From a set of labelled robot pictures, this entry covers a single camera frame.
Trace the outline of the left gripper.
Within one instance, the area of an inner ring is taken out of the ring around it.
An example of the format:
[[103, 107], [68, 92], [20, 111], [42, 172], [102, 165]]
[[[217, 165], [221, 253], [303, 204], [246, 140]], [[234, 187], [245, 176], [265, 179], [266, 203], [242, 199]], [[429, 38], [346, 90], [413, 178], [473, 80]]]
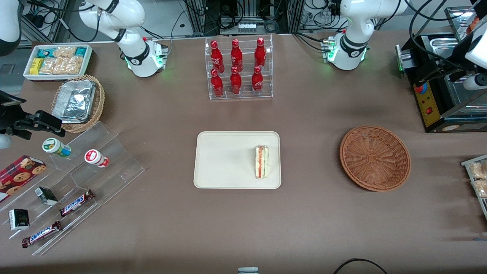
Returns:
[[425, 83], [433, 79], [444, 78], [451, 74], [451, 81], [457, 81], [468, 72], [486, 73], [486, 29], [474, 29], [462, 42], [454, 48], [451, 61], [460, 65], [457, 68], [439, 59], [426, 61], [418, 69], [418, 83]]

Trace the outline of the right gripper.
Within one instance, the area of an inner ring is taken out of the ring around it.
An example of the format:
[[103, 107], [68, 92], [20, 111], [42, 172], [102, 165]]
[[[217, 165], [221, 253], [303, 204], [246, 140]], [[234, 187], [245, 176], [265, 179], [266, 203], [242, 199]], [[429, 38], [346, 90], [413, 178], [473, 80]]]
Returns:
[[[32, 133], [23, 127], [17, 129], [15, 125], [26, 125], [32, 129], [33, 120], [29, 118], [31, 114], [23, 111], [21, 104], [26, 100], [10, 95], [6, 92], [0, 92], [0, 129], [1, 134], [18, 136], [20, 138], [31, 138]], [[36, 112], [36, 123], [38, 131], [50, 132], [56, 136], [65, 136], [66, 130], [62, 127], [62, 121], [45, 111]]]

